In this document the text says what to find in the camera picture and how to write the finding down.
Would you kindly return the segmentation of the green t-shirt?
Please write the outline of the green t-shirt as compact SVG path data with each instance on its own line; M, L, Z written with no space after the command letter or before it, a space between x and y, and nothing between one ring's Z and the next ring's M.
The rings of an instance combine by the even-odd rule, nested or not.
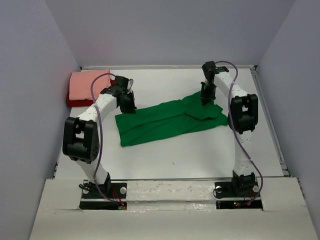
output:
M163 102L135 113L115 116L122 147L136 146L183 134L226 126L228 118L213 101L202 105L198 91L182 99Z

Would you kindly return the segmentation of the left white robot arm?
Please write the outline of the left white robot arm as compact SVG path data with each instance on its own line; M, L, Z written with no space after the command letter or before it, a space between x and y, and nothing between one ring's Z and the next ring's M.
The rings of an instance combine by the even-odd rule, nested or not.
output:
M104 88L98 96L90 85L92 105L77 117L64 122L62 153L76 162L85 173L88 183L82 189L94 191L107 199L112 188L110 174L101 164L103 153L103 120L115 109L123 114L136 112L133 79L115 75L113 84Z

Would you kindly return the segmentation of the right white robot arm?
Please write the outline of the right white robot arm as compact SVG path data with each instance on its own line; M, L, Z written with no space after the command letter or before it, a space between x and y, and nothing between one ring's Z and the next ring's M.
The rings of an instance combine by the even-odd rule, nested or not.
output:
M201 69L205 77L201 83L202 105L212 103L216 99L216 89L220 89L227 98L227 124L235 142L232 178L216 182L213 194L217 199L240 198L258 186L250 151L253 131L258 124L259 99L256 94L249 94L236 84L238 70L232 77L226 66L217 66L214 61L205 62Z

